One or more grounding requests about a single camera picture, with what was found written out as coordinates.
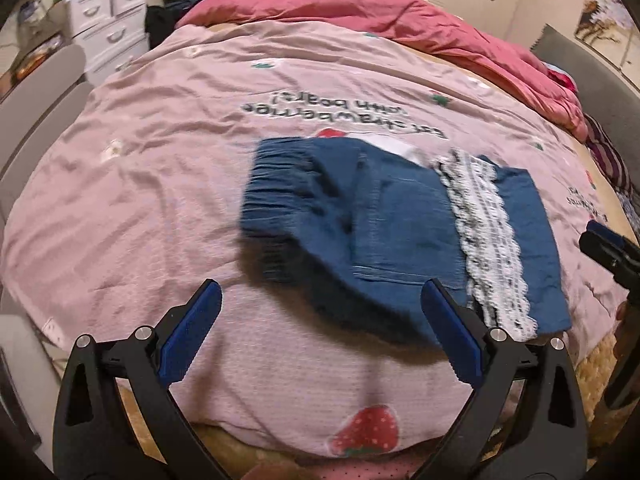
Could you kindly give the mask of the pink strawberry print blanket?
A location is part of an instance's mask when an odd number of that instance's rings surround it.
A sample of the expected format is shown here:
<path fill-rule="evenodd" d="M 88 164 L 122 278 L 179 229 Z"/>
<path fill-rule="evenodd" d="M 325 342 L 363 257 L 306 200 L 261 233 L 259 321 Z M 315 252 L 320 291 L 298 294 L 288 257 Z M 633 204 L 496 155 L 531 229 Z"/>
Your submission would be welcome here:
<path fill-rule="evenodd" d="M 420 305 L 442 283 L 582 360 L 624 291 L 570 137 L 485 79 L 321 22 L 184 26 L 94 89 L 15 202 L 12 297 L 63 347 L 221 315 L 174 388 L 192 422 L 345 458 L 442 436 L 470 389 Z"/>

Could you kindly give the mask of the dark clothes pile on chair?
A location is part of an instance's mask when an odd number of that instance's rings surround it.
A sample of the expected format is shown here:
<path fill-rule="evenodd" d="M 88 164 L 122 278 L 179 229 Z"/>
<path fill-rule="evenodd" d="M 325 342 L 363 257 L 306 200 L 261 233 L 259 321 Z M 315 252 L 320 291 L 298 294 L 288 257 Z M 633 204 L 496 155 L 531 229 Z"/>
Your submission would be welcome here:
<path fill-rule="evenodd" d="M 151 50 L 158 47 L 197 3 L 202 0 L 162 0 L 161 6 L 147 6 L 144 28 Z"/>

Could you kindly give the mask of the white drawer cabinet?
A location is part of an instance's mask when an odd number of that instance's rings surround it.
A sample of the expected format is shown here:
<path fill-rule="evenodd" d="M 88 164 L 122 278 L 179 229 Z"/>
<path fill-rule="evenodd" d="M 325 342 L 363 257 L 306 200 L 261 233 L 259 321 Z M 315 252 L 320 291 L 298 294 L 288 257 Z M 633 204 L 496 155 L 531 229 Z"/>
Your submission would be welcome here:
<path fill-rule="evenodd" d="M 62 0 L 66 32 L 85 53 L 93 86 L 126 70 L 150 50 L 146 0 Z"/>

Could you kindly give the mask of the blue denim pants lace trim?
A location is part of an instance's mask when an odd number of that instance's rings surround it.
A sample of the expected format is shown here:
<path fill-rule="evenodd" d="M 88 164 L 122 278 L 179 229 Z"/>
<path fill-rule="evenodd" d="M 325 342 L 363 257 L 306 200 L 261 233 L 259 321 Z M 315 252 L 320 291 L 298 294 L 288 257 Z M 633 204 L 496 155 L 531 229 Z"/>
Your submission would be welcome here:
<path fill-rule="evenodd" d="M 268 280 L 394 344 L 436 342 L 428 280 L 518 341 L 572 324 L 532 177 L 465 151 L 423 167 L 356 138 L 263 140 L 240 227 Z"/>

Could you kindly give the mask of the grey upholstered headboard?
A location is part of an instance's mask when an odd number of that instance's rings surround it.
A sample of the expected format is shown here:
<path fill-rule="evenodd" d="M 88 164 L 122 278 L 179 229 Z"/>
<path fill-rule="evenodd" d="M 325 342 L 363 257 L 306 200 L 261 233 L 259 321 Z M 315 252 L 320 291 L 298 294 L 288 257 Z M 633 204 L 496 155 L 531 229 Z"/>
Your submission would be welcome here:
<path fill-rule="evenodd" d="M 631 180 L 638 184 L 639 93 L 631 90 L 608 64 L 549 24 L 544 25 L 532 52 L 574 78 L 582 109 L 600 122 L 622 155 Z"/>

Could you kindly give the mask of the red pink quilt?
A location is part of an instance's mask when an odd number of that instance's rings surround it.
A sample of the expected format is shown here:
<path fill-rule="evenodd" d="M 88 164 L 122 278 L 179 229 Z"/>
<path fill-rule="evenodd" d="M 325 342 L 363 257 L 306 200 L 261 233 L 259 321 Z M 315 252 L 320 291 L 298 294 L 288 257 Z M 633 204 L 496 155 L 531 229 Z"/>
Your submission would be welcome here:
<path fill-rule="evenodd" d="M 481 32 L 425 0 L 202 0 L 177 25 L 323 22 L 372 32 L 492 82 L 584 143 L 588 127 L 575 93 L 532 52 Z"/>

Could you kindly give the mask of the purple striped pillow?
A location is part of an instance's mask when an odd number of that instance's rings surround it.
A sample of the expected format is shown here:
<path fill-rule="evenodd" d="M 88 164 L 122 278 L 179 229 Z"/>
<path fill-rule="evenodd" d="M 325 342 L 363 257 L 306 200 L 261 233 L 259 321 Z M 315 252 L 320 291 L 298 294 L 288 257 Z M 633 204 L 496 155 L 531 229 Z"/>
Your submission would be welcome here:
<path fill-rule="evenodd" d="M 599 170 L 616 192 L 631 198 L 634 192 L 629 170 L 602 126 L 585 114 L 588 136 L 585 142 Z"/>

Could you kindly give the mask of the tree painting wall art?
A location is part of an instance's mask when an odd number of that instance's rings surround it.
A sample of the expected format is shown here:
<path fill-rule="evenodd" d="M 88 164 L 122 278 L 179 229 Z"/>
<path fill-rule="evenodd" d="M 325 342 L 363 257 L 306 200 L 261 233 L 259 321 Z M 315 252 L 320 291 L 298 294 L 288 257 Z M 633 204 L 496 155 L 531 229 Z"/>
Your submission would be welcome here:
<path fill-rule="evenodd" d="M 623 0 L 584 0 L 574 37 L 639 87 L 639 29 Z"/>

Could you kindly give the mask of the grey bed footboard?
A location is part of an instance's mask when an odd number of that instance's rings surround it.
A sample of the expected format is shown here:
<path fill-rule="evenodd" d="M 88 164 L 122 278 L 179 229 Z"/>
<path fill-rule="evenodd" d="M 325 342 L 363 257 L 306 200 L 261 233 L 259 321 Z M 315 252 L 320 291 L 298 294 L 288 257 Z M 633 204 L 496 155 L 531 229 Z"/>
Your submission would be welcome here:
<path fill-rule="evenodd" d="M 38 162 L 84 109 L 92 90 L 77 44 L 62 47 L 1 102 L 1 217 Z"/>

